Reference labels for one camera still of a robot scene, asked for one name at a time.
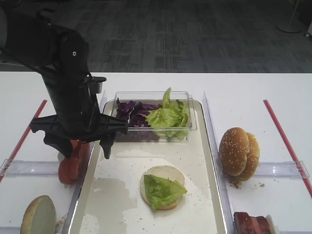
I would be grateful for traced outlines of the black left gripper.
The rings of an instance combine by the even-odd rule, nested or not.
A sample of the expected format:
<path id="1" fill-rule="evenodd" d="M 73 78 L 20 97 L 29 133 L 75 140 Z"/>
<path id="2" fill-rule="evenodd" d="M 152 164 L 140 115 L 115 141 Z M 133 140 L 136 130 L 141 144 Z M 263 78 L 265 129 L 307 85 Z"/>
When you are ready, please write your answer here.
<path id="1" fill-rule="evenodd" d="M 70 80 L 44 76 L 43 81 L 56 113 L 34 118 L 30 123 L 32 132 L 44 131 L 44 144 L 66 158 L 73 152 L 70 139 L 100 140 L 104 158 L 109 159 L 116 132 L 127 133 L 128 122 L 100 112 L 97 94 L 106 78 L 87 76 Z"/>

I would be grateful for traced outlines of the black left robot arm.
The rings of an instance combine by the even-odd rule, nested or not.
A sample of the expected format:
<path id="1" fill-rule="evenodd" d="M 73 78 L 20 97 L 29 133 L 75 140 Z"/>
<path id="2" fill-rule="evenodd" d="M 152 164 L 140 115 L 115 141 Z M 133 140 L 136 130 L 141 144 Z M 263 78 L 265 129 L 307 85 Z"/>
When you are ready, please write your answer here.
<path id="1" fill-rule="evenodd" d="M 39 73 L 56 112 L 33 118 L 31 131 L 44 131 L 44 143 L 67 158 L 72 140 L 98 141 L 109 158 L 116 134 L 127 133 L 128 122 L 100 111 L 97 94 L 106 78 L 89 72 L 88 43 L 79 32 L 24 14 L 19 6 L 18 0 L 0 3 L 0 61 Z"/>

